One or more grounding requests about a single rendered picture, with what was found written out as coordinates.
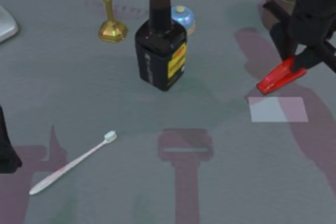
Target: black object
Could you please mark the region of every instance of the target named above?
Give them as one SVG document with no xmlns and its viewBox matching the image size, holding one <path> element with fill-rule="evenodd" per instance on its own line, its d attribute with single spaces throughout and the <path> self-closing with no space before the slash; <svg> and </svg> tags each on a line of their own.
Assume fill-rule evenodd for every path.
<svg viewBox="0 0 336 224">
<path fill-rule="evenodd" d="M 270 35 L 283 63 L 276 68 L 277 74 L 271 72 L 262 85 L 257 85 L 262 93 L 294 81 L 321 62 L 336 73 L 336 49 L 328 42 L 336 31 L 336 0 L 296 0 L 292 15 L 274 1 L 264 8 L 280 21 L 273 25 Z M 296 55 L 299 44 L 306 48 Z"/>
<path fill-rule="evenodd" d="M 22 161 L 10 143 L 4 112 L 0 106 L 0 174 L 15 173 L 19 167 L 22 167 Z"/>
<path fill-rule="evenodd" d="M 187 32 L 171 12 L 170 0 L 150 0 L 149 20 L 135 34 L 140 78 L 162 91 L 184 72 Z"/>
</svg>

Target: white toothbrush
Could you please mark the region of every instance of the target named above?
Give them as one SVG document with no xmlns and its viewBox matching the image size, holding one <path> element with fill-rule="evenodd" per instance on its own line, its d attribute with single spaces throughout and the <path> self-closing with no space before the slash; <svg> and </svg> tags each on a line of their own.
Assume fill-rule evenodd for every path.
<svg viewBox="0 0 336 224">
<path fill-rule="evenodd" d="M 70 171 L 72 168 L 74 168 L 76 165 L 78 165 L 80 162 L 82 162 L 84 159 L 86 159 L 88 156 L 90 156 L 92 153 L 96 152 L 98 149 L 103 147 L 106 144 L 112 143 L 114 140 L 117 139 L 117 134 L 115 131 L 110 131 L 105 134 L 104 141 L 98 144 L 96 147 L 92 148 L 88 152 L 84 153 L 80 157 L 76 158 L 69 164 L 63 166 L 61 169 L 58 169 L 54 173 L 50 174 L 45 179 L 41 180 L 39 183 L 37 183 L 30 191 L 30 195 L 35 195 L 42 190 L 46 189 L 48 186 L 50 186 L 52 183 L 54 183 L 56 180 L 58 180 L 61 176 L 63 176 L 65 173 Z"/>
</svg>

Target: yellow label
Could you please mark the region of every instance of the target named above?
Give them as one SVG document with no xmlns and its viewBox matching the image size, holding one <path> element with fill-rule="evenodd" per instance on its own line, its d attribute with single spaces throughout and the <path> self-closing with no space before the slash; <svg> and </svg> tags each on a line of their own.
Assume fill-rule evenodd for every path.
<svg viewBox="0 0 336 224">
<path fill-rule="evenodd" d="M 173 54 L 171 61 L 168 63 L 168 79 L 171 78 L 184 65 L 186 51 L 187 45 L 186 43 L 183 43 Z"/>
</svg>

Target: black figurine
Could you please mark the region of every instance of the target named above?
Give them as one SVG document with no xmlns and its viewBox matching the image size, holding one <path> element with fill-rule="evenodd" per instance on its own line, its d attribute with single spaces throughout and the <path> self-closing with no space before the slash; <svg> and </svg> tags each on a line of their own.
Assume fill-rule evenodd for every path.
<svg viewBox="0 0 336 224">
<path fill-rule="evenodd" d="M 0 174 L 15 173 L 19 167 L 22 167 L 22 161 L 10 143 L 4 112 L 0 106 Z"/>
<path fill-rule="evenodd" d="M 294 81 L 321 62 L 336 73 L 336 49 L 328 42 L 336 30 L 336 0 L 296 0 L 292 15 L 274 1 L 263 7 L 280 21 L 272 26 L 270 36 L 282 59 L 257 84 L 263 94 Z M 296 54 L 299 44 L 306 48 Z"/>
</svg>

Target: gray tabletop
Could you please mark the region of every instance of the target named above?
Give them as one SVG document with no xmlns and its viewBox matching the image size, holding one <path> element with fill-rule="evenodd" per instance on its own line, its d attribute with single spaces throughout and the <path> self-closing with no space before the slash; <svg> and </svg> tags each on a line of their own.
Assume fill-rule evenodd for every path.
<svg viewBox="0 0 336 224">
<path fill-rule="evenodd" d="M 172 0 L 197 25 L 184 76 L 161 92 L 133 43 L 148 0 L 115 2 L 119 44 L 98 39 L 100 0 L 1 0 L 20 24 L 0 45 L 0 104 L 24 167 L 0 175 L 0 223 L 335 223 L 336 78 L 319 65 L 261 98 L 280 59 L 260 1 Z M 29 197 L 109 130 L 113 144 Z"/>
</svg>

